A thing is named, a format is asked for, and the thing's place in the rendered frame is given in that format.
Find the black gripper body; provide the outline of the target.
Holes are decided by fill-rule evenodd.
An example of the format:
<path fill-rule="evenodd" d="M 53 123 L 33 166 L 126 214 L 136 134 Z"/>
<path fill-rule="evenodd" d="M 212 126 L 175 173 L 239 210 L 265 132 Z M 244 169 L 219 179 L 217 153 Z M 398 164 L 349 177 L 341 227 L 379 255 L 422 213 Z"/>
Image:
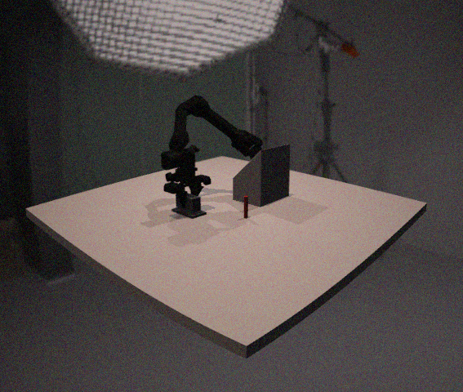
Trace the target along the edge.
<path fill-rule="evenodd" d="M 185 187 L 187 186 L 194 186 L 194 187 L 199 187 L 201 186 L 201 183 L 204 185 L 210 185 L 211 184 L 211 178 L 209 176 L 205 175 L 195 175 L 195 171 L 197 171 L 197 168 L 194 166 L 189 166 L 189 167 L 179 167 L 177 168 L 177 171 L 180 172 L 180 178 L 179 182 L 169 182 L 166 183 L 163 188 L 165 192 L 168 192 L 170 194 L 177 194 L 180 192 L 185 191 Z"/>

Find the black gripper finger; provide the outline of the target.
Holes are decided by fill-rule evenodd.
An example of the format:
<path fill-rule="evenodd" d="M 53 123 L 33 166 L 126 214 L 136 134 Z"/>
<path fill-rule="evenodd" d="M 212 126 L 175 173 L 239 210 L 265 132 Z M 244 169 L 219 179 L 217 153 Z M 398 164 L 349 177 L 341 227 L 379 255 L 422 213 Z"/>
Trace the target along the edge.
<path fill-rule="evenodd" d="M 188 191 L 177 193 L 177 196 L 179 197 L 179 200 L 183 208 L 186 207 L 187 195 L 188 195 Z"/>
<path fill-rule="evenodd" d="M 199 193 L 201 192 L 201 190 L 203 189 L 203 186 L 194 187 L 194 186 L 190 185 L 189 189 L 190 189 L 191 194 L 198 196 Z"/>

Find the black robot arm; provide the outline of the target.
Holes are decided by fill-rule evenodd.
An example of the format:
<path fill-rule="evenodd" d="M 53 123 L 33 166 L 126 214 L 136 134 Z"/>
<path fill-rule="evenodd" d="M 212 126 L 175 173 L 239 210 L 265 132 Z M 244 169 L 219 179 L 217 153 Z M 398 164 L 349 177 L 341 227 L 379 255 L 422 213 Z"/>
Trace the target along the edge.
<path fill-rule="evenodd" d="M 190 114 L 195 117 L 205 118 L 210 124 L 213 124 L 231 139 L 231 145 L 244 156 L 250 156 L 253 159 L 262 150 L 260 147 L 263 144 L 262 139 L 253 136 L 248 131 L 237 129 L 210 109 L 204 98 L 196 95 L 181 103 L 176 109 L 174 133 L 169 143 L 170 151 L 162 152 L 160 155 L 162 157 L 162 168 L 165 171 L 195 165 L 195 153 L 199 152 L 200 149 L 196 145 L 184 149 L 189 143 L 186 118 Z M 252 149 L 250 149 L 251 147 Z"/>

